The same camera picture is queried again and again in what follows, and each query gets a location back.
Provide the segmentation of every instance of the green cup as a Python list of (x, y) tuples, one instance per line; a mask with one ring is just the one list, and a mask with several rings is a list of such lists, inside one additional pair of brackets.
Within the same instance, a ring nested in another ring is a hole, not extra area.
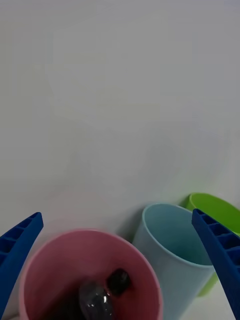
[[(190, 211), (196, 208), (200, 209), (236, 235), (240, 236), (240, 210), (232, 204), (211, 194), (195, 192), (191, 193), (188, 197), (185, 208)], [(217, 281), (218, 276), (214, 273), (198, 296), (202, 297), (208, 294)]]

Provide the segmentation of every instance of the pink cup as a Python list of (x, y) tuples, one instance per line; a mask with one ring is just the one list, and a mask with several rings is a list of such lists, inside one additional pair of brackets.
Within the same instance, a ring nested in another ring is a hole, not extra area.
[(79, 229), (57, 236), (27, 262), (20, 279), (20, 320), (38, 318), (71, 285), (88, 278), (104, 281), (125, 269), (132, 288), (114, 299), (118, 320), (163, 320), (163, 298), (144, 256), (119, 236)]

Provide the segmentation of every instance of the light blue cup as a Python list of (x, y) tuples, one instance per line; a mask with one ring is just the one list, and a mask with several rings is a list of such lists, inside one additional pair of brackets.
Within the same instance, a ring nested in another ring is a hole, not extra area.
[(157, 275), (163, 294), (163, 320), (179, 320), (214, 273), (192, 226), (192, 213), (166, 203), (146, 207), (132, 244)]

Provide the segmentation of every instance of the white background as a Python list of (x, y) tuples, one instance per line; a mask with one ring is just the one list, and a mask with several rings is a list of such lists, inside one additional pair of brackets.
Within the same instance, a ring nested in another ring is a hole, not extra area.
[[(239, 31), (238, 0), (0, 0), (0, 233), (41, 211), (35, 248), (128, 235), (193, 191), (240, 205)], [(212, 295), (190, 319), (233, 317)]]

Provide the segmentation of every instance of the plastic cup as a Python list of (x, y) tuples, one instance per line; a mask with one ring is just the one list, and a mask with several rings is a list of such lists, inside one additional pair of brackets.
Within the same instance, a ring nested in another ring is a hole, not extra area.
[(101, 283), (118, 268), (132, 285), (113, 301), (117, 319), (162, 320), (160, 286), (144, 256), (116, 235), (89, 229), (59, 235), (28, 261), (20, 279), (20, 320), (39, 319), (66, 288), (86, 279)]
[(214, 272), (192, 226), (192, 213), (166, 203), (146, 207), (132, 244), (156, 272), (164, 299), (163, 319), (179, 320)]
[[(186, 209), (193, 211), (200, 209), (223, 226), (240, 236), (240, 211), (232, 204), (208, 193), (191, 193), (186, 203)], [(218, 281), (216, 273), (212, 275), (199, 293), (199, 297), (205, 296)]]

